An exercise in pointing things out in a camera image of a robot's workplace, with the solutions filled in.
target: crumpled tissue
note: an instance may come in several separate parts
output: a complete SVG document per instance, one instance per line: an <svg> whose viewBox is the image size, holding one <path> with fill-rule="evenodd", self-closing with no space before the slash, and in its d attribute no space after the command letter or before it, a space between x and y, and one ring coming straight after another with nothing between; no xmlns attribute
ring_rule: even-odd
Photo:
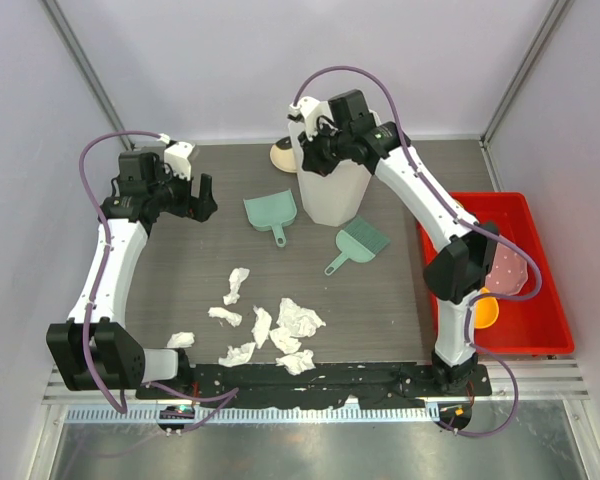
<svg viewBox="0 0 600 480"><path fill-rule="evenodd" d="M240 295L240 285L249 277L250 270L248 268L234 268L229 275L229 293L222 297L225 305L233 305L238 301Z"/></svg>
<svg viewBox="0 0 600 480"><path fill-rule="evenodd" d="M242 315L239 313L233 313L222 307L211 307L209 309L209 316L211 318L222 318L229 322L232 327L237 327L242 322Z"/></svg>
<svg viewBox="0 0 600 480"><path fill-rule="evenodd" d="M189 348L193 342L194 335L191 332L174 333L167 342L167 348Z"/></svg>
<svg viewBox="0 0 600 480"><path fill-rule="evenodd" d="M286 327L290 335L296 338L313 337L318 328L326 325L314 310L300 307L290 298L280 301L280 314L276 323Z"/></svg>
<svg viewBox="0 0 600 480"><path fill-rule="evenodd" d="M279 348L285 355L296 353L302 345L298 340L291 337L291 332L287 327L278 327L271 330L269 337L271 337L271 341L276 348Z"/></svg>
<svg viewBox="0 0 600 480"><path fill-rule="evenodd" d="M256 323L253 326L251 333L253 333L253 339L256 341L256 347L260 349L269 336L272 318L271 315L269 315L269 312L261 307L254 306L253 312L256 314Z"/></svg>
<svg viewBox="0 0 600 480"><path fill-rule="evenodd" d="M313 364L313 351L311 350L276 358L276 365L286 368L291 375L300 375L302 372L316 368Z"/></svg>
<svg viewBox="0 0 600 480"><path fill-rule="evenodd" d="M238 365L249 363L255 348L256 342L245 343L238 348L233 348L229 345L226 358L218 358L218 363L224 367L236 367Z"/></svg>

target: dustpan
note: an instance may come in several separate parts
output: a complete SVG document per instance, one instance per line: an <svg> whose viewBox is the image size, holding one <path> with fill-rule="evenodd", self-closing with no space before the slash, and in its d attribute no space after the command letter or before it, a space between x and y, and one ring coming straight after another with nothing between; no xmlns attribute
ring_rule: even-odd
<svg viewBox="0 0 600 480"><path fill-rule="evenodd" d="M287 244L283 227L291 225L298 214L291 190L245 200L244 208L253 228L259 232L272 230L277 246Z"/></svg>

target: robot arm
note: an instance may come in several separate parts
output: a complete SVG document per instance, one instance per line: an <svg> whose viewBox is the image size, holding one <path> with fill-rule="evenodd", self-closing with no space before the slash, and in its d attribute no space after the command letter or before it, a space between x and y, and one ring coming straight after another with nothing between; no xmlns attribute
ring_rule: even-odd
<svg viewBox="0 0 600 480"><path fill-rule="evenodd" d="M424 270L425 282L438 302L438 338L432 354L434 375L445 389L464 388L477 363L475 349L467 344L464 335L467 304L484 286L493 263L495 242L452 218L423 178L447 204L454 205L459 218L478 224L431 175L408 141L414 170L401 148L396 125L377 125L377 117L369 111L359 90L327 102L304 97L290 107L289 118L294 155L302 159L303 170L325 176L343 160L364 165L400 197L428 233L438 252ZM493 224L482 227L497 233ZM472 315L471 339L473 324Z"/></svg>
<svg viewBox="0 0 600 480"><path fill-rule="evenodd" d="M194 146L166 142L163 158L149 149L122 153L118 159L119 191L102 204L111 231L111 248L93 302L89 335L94 364L109 389L135 389L146 382L188 373L189 362L183 351L143 349L125 330L133 272L160 213L204 222L218 208L208 175L201 176L199 196L191 195L191 161L197 154ZM52 324L47 331L47 345L70 390L97 388L86 366L81 337L89 293L105 247L101 224L96 253L76 305L66 323Z"/></svg>

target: green hand brush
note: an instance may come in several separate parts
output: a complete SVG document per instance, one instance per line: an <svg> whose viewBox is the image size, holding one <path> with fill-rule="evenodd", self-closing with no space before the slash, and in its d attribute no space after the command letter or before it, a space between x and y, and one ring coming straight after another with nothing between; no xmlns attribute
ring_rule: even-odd
<svg viewBox="0 0 600 480"><path fill-rule="evenodd" d="M333 274L349 259L358 263L370 262L389 242L386 235L369 225L362 217L356 217L336 235L336 246L342 253L329 264L324 273Z"/></svg>

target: brush bristles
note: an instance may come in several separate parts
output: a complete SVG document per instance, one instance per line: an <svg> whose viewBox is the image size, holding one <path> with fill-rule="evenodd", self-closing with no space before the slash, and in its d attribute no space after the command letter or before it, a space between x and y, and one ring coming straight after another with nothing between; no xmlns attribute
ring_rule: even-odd
<svg viewBox="0 0 600 480"><path fill-rule="evenodd" d="M368 224L362 217L354 218L344 231L374 255L390 242L385 234Z"/></svg>

